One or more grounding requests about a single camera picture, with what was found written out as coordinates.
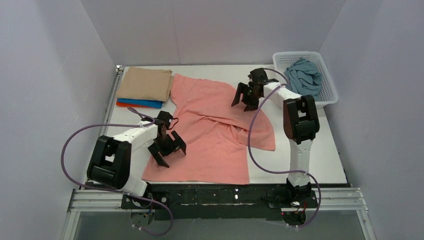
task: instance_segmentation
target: crumpled blue towel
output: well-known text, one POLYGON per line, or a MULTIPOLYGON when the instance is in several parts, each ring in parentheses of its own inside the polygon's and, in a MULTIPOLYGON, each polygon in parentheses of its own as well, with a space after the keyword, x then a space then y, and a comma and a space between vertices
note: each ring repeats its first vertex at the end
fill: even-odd
POLYGON ((304 95, 312 95, 316 102, 321 101, 321 81, 323 76, 315 63, 301 57, 288 67, 284 74, 290 80, 288 89, 292 92, 304 95))

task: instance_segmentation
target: white table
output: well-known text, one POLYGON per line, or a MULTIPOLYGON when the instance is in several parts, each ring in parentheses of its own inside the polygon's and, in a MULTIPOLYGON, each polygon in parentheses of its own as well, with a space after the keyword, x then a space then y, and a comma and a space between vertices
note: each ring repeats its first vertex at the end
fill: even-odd
MULTIPOLYGON (((199 79, 209 79, 214 81, 226 82, 237 88, 239 82, 247 83, 249 72, 256 68, 273 68, 272 65, 192 65, 192 66, 143 66, 146 69, 171 69, 172 74, 181 74, 183 76, 199 79)), ((275 78, 284 82, 282 77, 277 76, 271 71, 267 71, 269 78, 275 78)), ((162 105, 163 111, 174 113, 175 104, 171 98, 162 105)), ((159 109, 137 108, 143 114, 156 117, 159 109)), ((290 168, 290 146, 283 130, 283 111, 272 101, 267 101, 262 110, 268 116, 275 131, 275 151, 265 151, 252 148, 252 153, 256 161, 266 169, 273 171, 285 171, 290 168)), ((346 176, 343 170, 339 154, 334 143, 334 139, 327 121, 324 109, 318 109, 318 118, 320 129, 313 141, 310 151, 310 170, 320 184, 346 184, 346 176)), ((110 123, 116 124, 138 124, 140 118, 138 115, 127 110, 126 107, 114 105, 110 118, 110 123)), ((109 127, 108 136, 122 133, 126 128, 109 127)), ((130 173, 134 176, 142 176, 150 157, 150 152, 145 144, 136 150, 131 156, 130 173)), ((287 174, 271 174, 257 168, 252 162, 249 153, 247 154, 249 178, 251 184, 285 184, 287 174)), ((171 182, 176 184, 193 182, 171 182)))

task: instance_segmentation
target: brown folded cloth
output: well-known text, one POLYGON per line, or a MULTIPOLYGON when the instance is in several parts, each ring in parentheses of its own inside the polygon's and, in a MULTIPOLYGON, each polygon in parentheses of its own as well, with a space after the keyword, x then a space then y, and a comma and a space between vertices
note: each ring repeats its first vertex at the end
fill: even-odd
POLYGON ((122 79, 116 97, 119 99, 166 102, 174 77, 171 70, 130 67, 122 79))

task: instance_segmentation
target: pink cloth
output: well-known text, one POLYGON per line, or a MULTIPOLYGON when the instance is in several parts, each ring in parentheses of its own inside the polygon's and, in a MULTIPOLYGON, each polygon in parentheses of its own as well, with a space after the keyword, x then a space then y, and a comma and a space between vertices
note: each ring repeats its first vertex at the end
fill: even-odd
MULTIPOLYGON (((227 83, 176 74, 171 99, 176 104, 173 117, 179 122, 172 131, 187 144, 187 156, 180 150, 166 156, 170 168, 158 166, 150 157, 142 179, 248 184, 246 145, 254 112, 244 112, 242 103, 231 107, 235 94, 227 83)), ((253 126, 251 146, 276 148, 273 126, 263 112, 253 126)))

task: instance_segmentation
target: white plastic basket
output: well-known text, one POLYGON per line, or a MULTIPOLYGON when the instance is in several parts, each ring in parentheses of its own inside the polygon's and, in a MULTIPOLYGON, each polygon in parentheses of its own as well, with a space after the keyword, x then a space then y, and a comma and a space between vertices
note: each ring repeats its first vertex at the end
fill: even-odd
POLYGON ((322 75, 322 88, 319 92, 321 101, 315 102, 316 108, 322 108, 327 104, 334 104, 339 100, 339 96, 336 93, 333 79, 330 76, 329 70, 327 69, 324 59, 316 51, 284 51, 276 52, 272 55, 275 70, 284 74, 286 69, 290 67, 300 58, 307 59, 312 63, 316 64, 318 71, 322 75))

